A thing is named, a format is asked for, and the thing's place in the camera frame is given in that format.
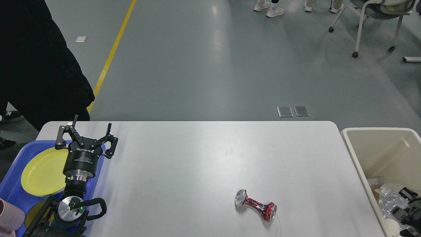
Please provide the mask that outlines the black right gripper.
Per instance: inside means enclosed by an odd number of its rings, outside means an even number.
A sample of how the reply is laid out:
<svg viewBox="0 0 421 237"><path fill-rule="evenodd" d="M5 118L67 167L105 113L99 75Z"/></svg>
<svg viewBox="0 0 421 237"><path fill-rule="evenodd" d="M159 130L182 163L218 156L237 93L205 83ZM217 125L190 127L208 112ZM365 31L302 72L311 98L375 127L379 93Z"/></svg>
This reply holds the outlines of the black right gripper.
<svg viewBox="0 0 421 237"><path fill-rule="evenodd" d="M403 230L403 237L420 237L421 231L421 199L417 192L407 187L401 189L398 194L407 200L412 200L406 209L395 206L391 210L391 214L402 225L409 227Z"/></svg>

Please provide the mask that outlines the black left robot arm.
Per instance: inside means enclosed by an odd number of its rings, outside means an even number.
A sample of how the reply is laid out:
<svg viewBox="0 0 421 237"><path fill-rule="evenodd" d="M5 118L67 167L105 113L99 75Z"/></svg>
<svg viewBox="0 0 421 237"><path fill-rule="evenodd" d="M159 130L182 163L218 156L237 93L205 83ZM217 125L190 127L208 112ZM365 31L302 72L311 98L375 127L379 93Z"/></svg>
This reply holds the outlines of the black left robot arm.
<svg viewBox="0 0 421 237"><path fill-rule="evenodd" d="M100 157L111 159L114 155L118 138L111 134L111 123L102 138L81 136L76 130L77 120L76 115L72 123L60 126L55 142L55 149L67 150L63 194L60 198L47 198L24 237L82 237L85 223L107 212L104 199L88 199L86 188L89 180L96 177Z"/></svg>

